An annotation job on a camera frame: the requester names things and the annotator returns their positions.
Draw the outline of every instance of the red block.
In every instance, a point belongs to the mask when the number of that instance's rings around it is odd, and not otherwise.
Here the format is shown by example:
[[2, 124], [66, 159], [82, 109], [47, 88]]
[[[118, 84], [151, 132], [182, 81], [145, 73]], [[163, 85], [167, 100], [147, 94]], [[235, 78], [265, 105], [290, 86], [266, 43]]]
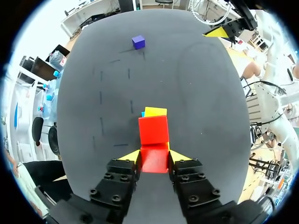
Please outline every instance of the red block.
[[139, 118], [138, 123], [142, 145], [169, 142], [166, 116]]
[[167, 144], [167, 142], [165, 142], [165, 143], [159, 143], [159, 144], [142, 145], [141, 149], [155, 149], [155, 150], [168, 149], [168, 144]]
[[167, 149], [141, 148], [142, 171], [145, 173], [167, 173], [168, 153]]

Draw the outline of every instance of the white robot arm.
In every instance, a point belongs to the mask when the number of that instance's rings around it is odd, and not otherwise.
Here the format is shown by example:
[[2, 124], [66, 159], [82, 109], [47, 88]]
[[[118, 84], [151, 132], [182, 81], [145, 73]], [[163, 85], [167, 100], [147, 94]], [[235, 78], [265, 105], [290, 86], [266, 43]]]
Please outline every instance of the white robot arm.
[[[261, 19], [263, 24], [269, 24], [267, 13], [262, 10], [256, 11], [257, 16]], [[271, 33], [272, 44], [268, 50], [267, 66], [263, 81], [271, 82], [279, 85], [279, 76], [283, 75], [279, 73], [278, 65], [279, 58], [283, 55], [284, 46], [283, 37], [281, 35], [280, 28], [267, 25], [263, 27], [263, 33]], [[260, 108], [260, 117], [262, 123], [262, 131], [273, 132], [278, 140], [282, 142], [282, 145], [290, 160], [293, 171], [299, 168], [299, 141], [298, 136], [288, 121], [287, 117], [283, 114], [288, 104], [295, 103], [299, 100], [299, 92], [292, 95], [280, 96], [276, 93], [276, 87], [267, 84], [255, 84], [257, 102]]]

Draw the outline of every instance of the stacked blocks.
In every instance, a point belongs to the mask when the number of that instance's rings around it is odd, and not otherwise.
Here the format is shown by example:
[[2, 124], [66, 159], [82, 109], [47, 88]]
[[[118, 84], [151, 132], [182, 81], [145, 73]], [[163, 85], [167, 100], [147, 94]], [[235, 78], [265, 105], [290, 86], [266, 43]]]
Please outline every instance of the stacked blocks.
[[142, 145], [140, 149], [142, 171], [167, 173], [169, 153], [167, 110], [163, 108], [148, 108], [145, 108], [145, 117], [141, 117], [138, 120]]

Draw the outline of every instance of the gray table surface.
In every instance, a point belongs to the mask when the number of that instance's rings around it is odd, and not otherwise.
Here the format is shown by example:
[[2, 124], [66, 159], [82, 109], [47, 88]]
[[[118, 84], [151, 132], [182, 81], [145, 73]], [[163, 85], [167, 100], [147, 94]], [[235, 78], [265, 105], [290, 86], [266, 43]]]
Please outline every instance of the gray table surface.
[[[109, 160], [139, 149], [138, 117], [152, 106], [168, 109], [171, 149], [200, 160], [222, 203], [238, 201], [250, 153], [248, 110], [227, 51], [202, 36], [208, 30], [190, 12], [170, 9], [123, 13], [83, 30], [57, 109], [59, 148], [76, 195], [89, 200]], [[133, 50], [138, 35], [146, 47]], [[142, 173], [124, 223], [184, 220], [168, 175]]]

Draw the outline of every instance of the blue cube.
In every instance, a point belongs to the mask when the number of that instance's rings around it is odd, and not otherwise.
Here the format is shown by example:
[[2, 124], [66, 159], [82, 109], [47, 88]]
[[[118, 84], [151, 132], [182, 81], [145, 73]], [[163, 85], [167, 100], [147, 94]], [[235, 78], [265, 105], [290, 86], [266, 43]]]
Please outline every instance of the blue cube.
[[144, 37], [141, 36], [141, 35], [140, 35], [140, 36], [133, 37], [133, 38], [132, 38], [132, 41], [133, 41], [134, 48], [135, 48], [136, 50], [145, 47], [145, 39], [144, 39]]

